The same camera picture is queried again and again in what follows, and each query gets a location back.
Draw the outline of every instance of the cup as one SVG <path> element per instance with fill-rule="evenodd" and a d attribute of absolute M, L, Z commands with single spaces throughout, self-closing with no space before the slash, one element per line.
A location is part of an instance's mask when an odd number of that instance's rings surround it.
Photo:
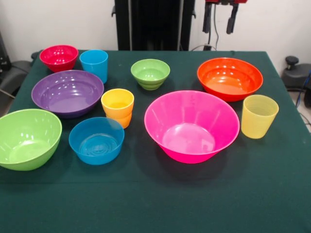
<path fill-rule="evenodd" d="M 103 83 L 107 82 L 108 54 L 102 50 L 88 50 L 80 55 L 83 70 L 95 74 Z"/>
<path fill-rule="evenodd" d="M 129 126 L 134 106 L 134 95 L 125 89 L 111 89 L 101 98 L 103 109 L 108 118 L 116 120 L 125 129 Z"/>
<path fill-rule="evenodd" d="M 250 138 L 265 136 L 278 113 L 278 104 L 263 95 L 252 95 L 245 98 L 242 113 L 242 133 Z"/>

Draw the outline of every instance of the blue cup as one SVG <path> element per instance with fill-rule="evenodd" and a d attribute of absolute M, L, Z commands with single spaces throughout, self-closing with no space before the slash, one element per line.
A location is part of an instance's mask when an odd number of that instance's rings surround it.
<path fill-rule="evenodd" d="M 80 55 L 83 70 L 95 74 L 103 83 L 107 82 L 108 54 L 102 50 L 89 50 Z"/>
<path fill-rule="evenodd" d="M 124 129 L 117 121 L 94 117 L 77 124 L 70 132 L 69 144 L 77 156 L 90 165 L 114 160 L 121 151 Z"/>

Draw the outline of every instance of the dark green tablecloth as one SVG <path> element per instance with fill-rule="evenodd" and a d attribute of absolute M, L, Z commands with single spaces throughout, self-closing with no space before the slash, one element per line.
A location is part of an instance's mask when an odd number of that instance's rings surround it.
<path fill-rule="evenodd" d="M 202 91 L 198 66 L 220 56 L 257 66 L 264 76 L 258 93 L 275 99 L 280 111 L 263 139 L 240 133 L 205 163 L 175 162 L 148 136 L 144 112 L 165 93 Z M 143 90 L 131 76 L 131 65 L 144 58 L 161 59 L 171 67 L 156 91 Z M 100 103 L 81 118 L 62 120 L 58 149 L 43 167 L 30 172 L 0 168 L 0 232 L 311 232 L 310 135 L 266 53 L 112 51 L 108 67 L 105 90 L 120 87 L 135 95 L 119 157 L 104 166 L 89 166 L 69 147 L 70 130 L 78 122 L 104 116 Z M 81 69 L 79 61 L 75 69 Z M 50 73 L 37 59 L 11 111 L 35 108 L 31 90 Z M 242 102 L 231 106 L 241 117 Z"/>

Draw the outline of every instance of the white wall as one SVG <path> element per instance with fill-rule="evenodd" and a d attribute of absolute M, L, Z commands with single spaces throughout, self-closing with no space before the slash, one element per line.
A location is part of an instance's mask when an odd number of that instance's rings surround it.
<path fill-rule="evenodd" d="M 117 50 L 114 0 L 0 0 L 0 31 L 10 59 L 55 44 Z"/>
<path fill-rule="evenodd" d="M 190 48 L 207 43 L 202 32 L 205 1 L 196 0 L 197 19 L 192 20 Z M 287 55 L 311 63 L 311 0 L 249 0 L 240 4 L 234 33 L 226 34 L 232 7 L 217 6 L 218 50 L 267 51 L 277 71 L 285 67 Z M 215 45 L 212 33 L 211 44 Z"/>
<path fill-rule="evenodd" d="M 204 2 L 196 0 L 190 48 L 207 42 Z M 12 61 L 54 44 L 117 50 L 114 0 L 0 0 L 0 31 Z M 219 50 L 264 50 L 280 72 L 284 58 L 311 62 L 311 0 L 249 0 L 241 4 L 235 31 L 226 34 L 232 7 L 217 7 Z"/>

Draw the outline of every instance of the pink bowl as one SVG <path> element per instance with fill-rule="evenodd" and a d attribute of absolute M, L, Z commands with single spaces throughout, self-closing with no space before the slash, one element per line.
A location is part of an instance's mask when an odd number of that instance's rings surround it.
<path fill-rule="evenodd" d="M 208 160 L 240 131 L 238 115 L 220 98 L 200 91 L 175 91 L 153 101 L 145 127 L 168 156 L 182 163 Z"/>
<path fill-rule="evenodd" d="M 55 45 L 40 53 L 40 60 L 53 72 L 74 67 L 79 51 L 71 45 Z"/>

